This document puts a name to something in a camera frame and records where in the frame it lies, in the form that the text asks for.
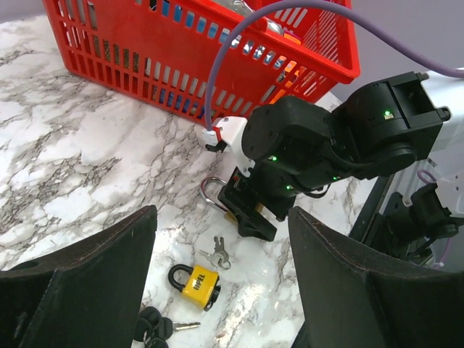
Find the white marble surface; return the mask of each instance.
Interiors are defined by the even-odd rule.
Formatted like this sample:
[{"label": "white marble surface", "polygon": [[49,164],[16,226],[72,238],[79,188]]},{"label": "white marble surface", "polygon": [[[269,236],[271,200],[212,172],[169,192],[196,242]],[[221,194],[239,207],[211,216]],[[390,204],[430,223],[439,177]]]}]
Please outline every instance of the white marble surface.
[{"label": "white marble surface", "polygon": [[[69,74],[45,17],[4,23],[0,38],[0,269],[155,204],[143,304],[202,322],[175,333],[170,347],[290,347],[304,318],[286,222],[273,243],[243,239],[199,197],[201,179],[228,178],[231,158],[204,151],[198,125]],[[332,95],[320,101],[336,103]],[[298,204],[348,233],[372,185],[342,181],[323,199]],[[175,263],[211,268],[198,250],[212,251],[216,235],[232,268],[220,271],[219,299],[202,312],[166,275]]]}]

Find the padlock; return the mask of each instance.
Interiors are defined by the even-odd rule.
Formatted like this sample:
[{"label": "padlock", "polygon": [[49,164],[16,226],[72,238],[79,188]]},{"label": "padlock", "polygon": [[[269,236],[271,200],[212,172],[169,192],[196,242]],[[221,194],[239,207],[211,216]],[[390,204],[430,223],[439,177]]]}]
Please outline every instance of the padlock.
[{"label": "padlock", "polygon": [[[190,274],[187,284],[184,285],[174,280],[174,273],[178,270],[183,270]],[[167,279],[182,295],[195,302],[204,310],[210,310],[220,293],[220,285],[218,285],[219,273],[207,270],[202,266],[189,267],[187,265],[175,265],[169,270]]]}]

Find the padlock shackle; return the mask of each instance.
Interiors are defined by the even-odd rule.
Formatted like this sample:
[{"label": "padlock shackle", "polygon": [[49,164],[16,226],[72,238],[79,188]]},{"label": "padlock shackle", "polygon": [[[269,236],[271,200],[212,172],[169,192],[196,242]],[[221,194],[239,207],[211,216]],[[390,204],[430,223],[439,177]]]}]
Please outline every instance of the padlock shackle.
[{"label": "padlock shackle", "polygon": [[173,266],[169,270],[169,273],[167,274],[167,281],[169,281],[169,284],[171,284],[174,287],[174,289],[177,289],[177,290],[179,290],[179,292],[182,292],[183,288],[185,288],[186,286],[184,284],[181,284],[181,283],[177,282],[174,279],[174,273],[176,273],[178,270],[183,270],[184,272],[187,272],[188,274],[191,274],[194,271],[194,268],[189,267],[187,265],[180,264],[180,265]]}]

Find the cable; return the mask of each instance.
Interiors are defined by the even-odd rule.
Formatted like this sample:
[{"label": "cable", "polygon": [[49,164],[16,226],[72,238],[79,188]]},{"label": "cable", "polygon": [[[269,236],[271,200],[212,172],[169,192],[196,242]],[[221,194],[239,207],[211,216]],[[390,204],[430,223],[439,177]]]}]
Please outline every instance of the cable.
[{"label": "cable", "polygon": [[326,187],[326,190],[325,190],[324,192],[319,193],[319,194],[314,194],[314,193],[313,193],[314,191],[307,192],[307,193],[305,193],[305,194],[306,194],[308,197],[319,199],[319,198],[324,197],[324,196],[327,194],[327,192],[328,192],[328,190],[330,189],[330,187],[331,187],[331,184],[328,184],[327,187]]},{"label": "cable", "polygon": [[436,241],[436,238],[430,238],[425,243],[423,243],[420,247],[418,247],[413,252],[408,252],[406,255],[407,260],[411,260],[414,257],[420,256],[422,252],[424,252],[432,243]]},{"label": "cable", "polygon": [[382,29],[374,25],[372,22],[366,20],[363,16],[356,13],[351,9],[338,4],[323,0],[284,0],[278,1],[273,4],[267,5],[258,9],[256,12],[250,14],[242,20],[227,36],[227,39],[224,40],[223,45],[220,47],[219,52],[216,55],[215,61],[212,63],[210,76],[208,77],[208,84],[206,88],[205,96],[205,106],[204,106],[204,116],[206,122],[206,129],[212,130],[212,118],[211,118],[211,101],[212,101],[212,90],[215,85],[216,77],[220,66],[224,60],[225,55],[228,52],[232,41],[248,26],[253,22],[256,22],[261,17],[265,17],[270,13],[281,11],[283,9],[292,9],[295,7],[313,7],[315,9],[322,9],[325,11],[333,12],[338,15],[341,15],[354,23],[358,24],[360,27],[370,31],[373,35],[380,38],[387,45],[396,49],[399,53],[404,54],[406,57],[410,58],[414,62],[423,65],[427,69],[433,70],[439,74],[449,76],[451,78],[464,78],[464,70],[452,69],[445,67],[444,65],[434,62],[427,58],[426,56],[419,54],[418,52],[409,49],[405,44],[399,42],[395,37],[384,32]]},{"label": "cable", "polygon": [[432,260],[434,261],[434,263],[432,264],[431,268],[433,269],[437,269],[437,268],[440,268],[442,267],[443,264],[440,263],[440,261],[438,261],[438,257],[436,256],[436,250],[435,250],[435,246],[434,244],[432,243],[430,245],[430,250],[432,251]]},{"label": "cable", "polygon": [[440,261],[437,264],[437,265],[439,265],[439,267],[436,267],[436,268],[443,267],[444,262],[447,260],[448,255],[450,254],[451,244],[452,244],[451,238],[448,238],[447,245],[444,247],[443,255],[442,255],[442,257],[440,257]]},{"label": "cable", "polygon": [[339,165],[345,165],[349,169],[365,169],[370,167],[373,162],[366,162],[366,163],[354,163],[347,161],[343,158],[341,158],[335,151],[332,149],[332,146],[329,144],[328,141],[326,141],[322,147],[320,148],[320,152],[325,152],[326,154],[329,154],[331,158],[335,159]]},{"label": "cable", "polygon": [[[420,179],[420,181],[422,181],[425,184],[436,183],[435,176],[432,173],[430,173],[428,170],[420,169],[420,170],[418,170],[417,174],[418,174],[418,178]],[[423,176],[424,174],[427,175],[431,179],[431,181],[429,179],[425,178]]]}]

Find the red basket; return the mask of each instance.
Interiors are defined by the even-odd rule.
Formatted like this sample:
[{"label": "red basket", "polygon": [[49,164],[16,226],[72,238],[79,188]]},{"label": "red basket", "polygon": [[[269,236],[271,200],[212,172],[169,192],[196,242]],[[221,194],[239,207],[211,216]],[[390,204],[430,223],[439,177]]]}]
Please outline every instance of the red basket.
[{"label": "red basket", "polygon": [[[275,0],[250,0],[253,7]],[[212,62],[242,17],[210,0],[43,0],[66,68],[199,123]],[[332,0],[351,6],[351,0]],[[231,46],[213,116],[241,115],[291,94],[316,102],[360,74],[353,24],[318,9],[269,16],[301,45],[262,25]]]}]

